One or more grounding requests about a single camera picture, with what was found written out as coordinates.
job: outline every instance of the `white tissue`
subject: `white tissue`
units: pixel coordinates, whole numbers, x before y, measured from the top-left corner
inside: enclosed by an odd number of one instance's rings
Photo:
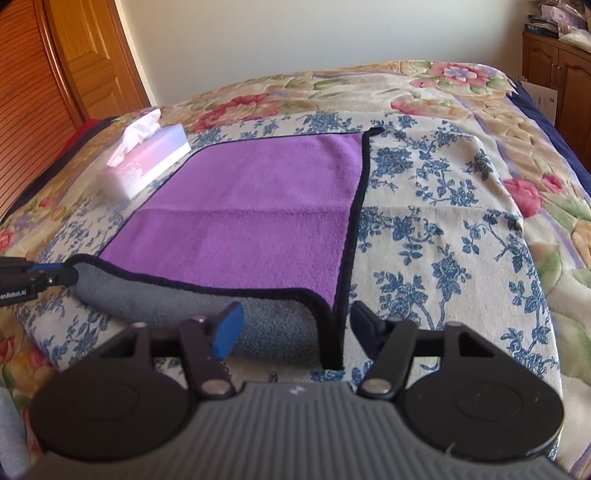
[[[158,123],[160,114],[160,108],[157,108],[130,124],[123,132],[123,137],[111,154],[107,165],[109,167],[116,167],[123,161],[127,152],[142,143],[146,138],[154,135],[154,132],[160,128],[160,124]]]

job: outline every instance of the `cabinet door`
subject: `cabinet door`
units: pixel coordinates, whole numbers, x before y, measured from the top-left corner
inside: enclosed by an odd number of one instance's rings
[[[591,168],[591,61],[560,50],[556,128],[579,160]]]
[[[542,87],[556,87],[558,47],[540,40],[523,39],[523,76],[530,83]]]

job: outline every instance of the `quilt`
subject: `quilt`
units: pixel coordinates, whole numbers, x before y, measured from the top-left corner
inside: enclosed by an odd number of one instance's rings
[[[512,91],[491,67],[392,61],[249,80],[163,107],[162,119],[183,124],[196,156],[240,140],[381,129],[370,141],[349,299],[421,328],[464,322],[564,392],[558,461],[582,478],[591,460],[591,432],[580,418],[591,411],[590,199],[545,133],[510,102]],[[109,205],[96,191],[101,153],[141,113],[97,135],[2,224],[2,253],[42,262],[98,255],[175,179],[187,158],[125,205]],[[25,425],[27,404],[52,367],[67,368],[125,325],[66,290],[1,315],[2,377]],[[371,363],[348,329],[344,363],[310,371],[231,358],[226,366],[237,384],[358,385]],[[178,360],[158,367],[180,375]],[[413,378],[436,367],[422,361]]]

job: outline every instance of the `red fabric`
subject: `red fabric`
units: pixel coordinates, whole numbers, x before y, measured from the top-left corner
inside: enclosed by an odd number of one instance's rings
[[[60,158],[64,153],[71,149],[76,144],[76,142],[78,142],[78,140],[88,132],[88,130],[90,130],[99,122],[100,120],[97,120],[96,118],[91,118],[90,120],[84,122],[84,124],[78,130],[76,130],[76,133],[68,140],[62,151],[57,154],[57,158]]]

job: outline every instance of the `screw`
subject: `screw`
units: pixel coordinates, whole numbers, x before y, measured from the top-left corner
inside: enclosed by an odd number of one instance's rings
[[[383,378],[370,378],[361,384],[361,388],[371,395],[385,395],[392,390],[392,384]]]
[[[213,379],[207,380],[201,384],[201,390],[209,395],[221,397],[232,389],[232,384],[227,380]]]

